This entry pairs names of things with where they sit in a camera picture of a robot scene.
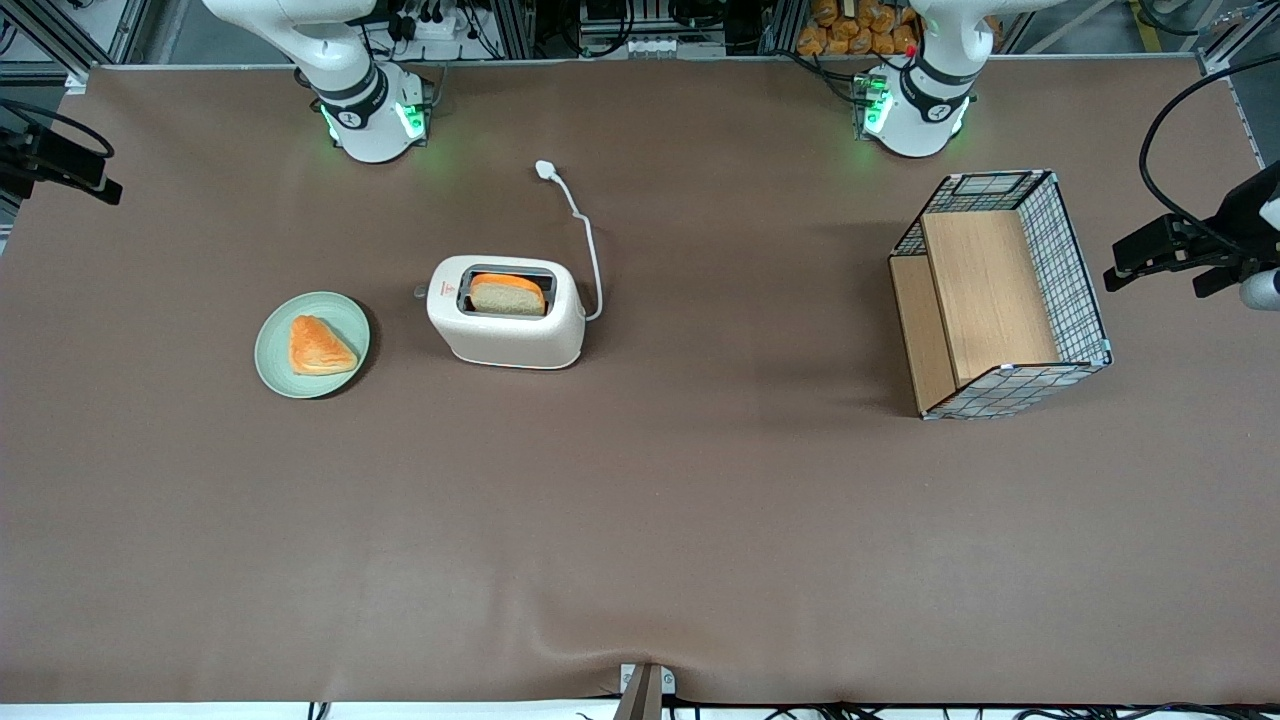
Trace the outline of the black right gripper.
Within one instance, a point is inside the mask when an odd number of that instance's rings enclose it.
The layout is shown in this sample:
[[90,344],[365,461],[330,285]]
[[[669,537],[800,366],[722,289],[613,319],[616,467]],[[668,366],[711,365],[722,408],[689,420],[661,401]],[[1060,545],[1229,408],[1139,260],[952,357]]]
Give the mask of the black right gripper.
[[123,187],[105,173],[106,161],[87,147],[44,126],[18,131],[1,128],[1,190],[12,196],[31,196],[40,182],[78,190],[108,205],[118,206]]

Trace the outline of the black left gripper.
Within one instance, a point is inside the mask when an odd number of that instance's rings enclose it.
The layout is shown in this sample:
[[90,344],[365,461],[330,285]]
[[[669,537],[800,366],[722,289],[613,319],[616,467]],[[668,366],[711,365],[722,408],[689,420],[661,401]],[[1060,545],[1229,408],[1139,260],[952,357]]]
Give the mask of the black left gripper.
[[[1279,164],[1271,163],[1229,191],[1208,227],[1220,237],[1222,265],[1233,273],[1260,273],[1277,268]],[[1188,249],[1184,219],[1165,214],[1112,245],[1114,266],[1103,274],[1103,287],[1115,293],[1142,277],[1176,273],[1211,265],[1212,249]]]

